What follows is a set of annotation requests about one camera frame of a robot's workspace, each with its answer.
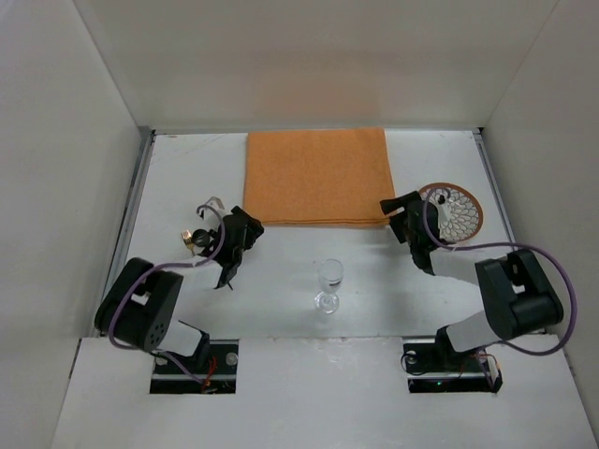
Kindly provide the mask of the floral patterned ceramic plate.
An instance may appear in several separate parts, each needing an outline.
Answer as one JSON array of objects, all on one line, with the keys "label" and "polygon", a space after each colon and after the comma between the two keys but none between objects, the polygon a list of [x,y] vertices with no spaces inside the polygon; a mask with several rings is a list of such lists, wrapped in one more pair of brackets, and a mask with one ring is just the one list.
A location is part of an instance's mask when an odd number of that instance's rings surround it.
[{"label": "floral patterned ceramic plate", "polygon": [[450,244],[461,243],[472,239],[481,229],[484,215],[478,200],[464,188],[449,182],[434,182],[419,189],[423,199],[433,194],[442,194],[449,203],[455,236]]}]

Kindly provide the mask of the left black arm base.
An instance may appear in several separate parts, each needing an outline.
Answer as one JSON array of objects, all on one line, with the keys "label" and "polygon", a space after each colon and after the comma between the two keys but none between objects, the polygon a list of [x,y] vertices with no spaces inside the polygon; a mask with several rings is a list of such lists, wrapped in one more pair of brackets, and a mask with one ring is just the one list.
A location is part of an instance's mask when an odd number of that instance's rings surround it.
[{"label": "left black arm base", "polygon": [[159,355],[149,392],[153,395],[232,395],[236,393],[240,342],[211,340],[197,357],[174,355],[183,366]]}]

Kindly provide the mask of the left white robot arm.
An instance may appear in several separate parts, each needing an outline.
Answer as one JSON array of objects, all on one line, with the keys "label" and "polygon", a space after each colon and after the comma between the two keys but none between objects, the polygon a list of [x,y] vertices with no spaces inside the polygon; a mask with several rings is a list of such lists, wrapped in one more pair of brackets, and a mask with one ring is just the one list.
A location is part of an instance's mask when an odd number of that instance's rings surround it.
[{"label": "left white robot arm", "polygon": [[139,350],[198,373],[209,359],[207,332],[173,318],[177,301],[202,290],[229,288],[244,253],[264,233],[262,223],[236,206],[197,208],[206,227],[191,234],[192,256],[155,265],[134,257],[124,265],[95,313],[95,329],[120,348]]}]

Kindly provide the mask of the orange cloth napkin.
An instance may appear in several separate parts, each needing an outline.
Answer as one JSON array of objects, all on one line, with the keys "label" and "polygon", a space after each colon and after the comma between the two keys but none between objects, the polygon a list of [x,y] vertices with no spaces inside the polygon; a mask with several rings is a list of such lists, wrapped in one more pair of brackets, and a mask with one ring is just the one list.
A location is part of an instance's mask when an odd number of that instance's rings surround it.
[{"label": "orange cloth napkin", "polygon": [[264,225],[381,227],[394,196],[382,128],[247,136],[243,208]]}]

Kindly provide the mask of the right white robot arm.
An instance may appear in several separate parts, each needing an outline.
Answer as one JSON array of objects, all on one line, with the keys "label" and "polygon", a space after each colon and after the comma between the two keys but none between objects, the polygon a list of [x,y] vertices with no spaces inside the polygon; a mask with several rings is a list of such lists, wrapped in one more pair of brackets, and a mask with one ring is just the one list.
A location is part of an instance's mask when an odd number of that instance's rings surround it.
[{"label": "right white robot arm", "polygon": [[458,202],[444,187],[380,202],[399,243],[423,272],[476,286],[482,311],[436,331],[428,362],[450,370],[469,355],[560,323],[563,305],[537,257],[542,250],[510,242],[460,246],[444,239],[441,223]]}]

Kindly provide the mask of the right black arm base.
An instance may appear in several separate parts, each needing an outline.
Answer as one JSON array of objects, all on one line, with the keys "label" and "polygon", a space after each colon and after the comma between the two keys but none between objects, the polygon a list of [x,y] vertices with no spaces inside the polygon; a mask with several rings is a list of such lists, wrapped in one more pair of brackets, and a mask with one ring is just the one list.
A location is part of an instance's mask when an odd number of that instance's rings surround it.
[{"label": "right black arm base", "polygon": [[504,384],[494,355],[481,348],[458,353],[444,330],[434,337],[406,338],[402,350],[400,361],[411,394],[497,394]]}]

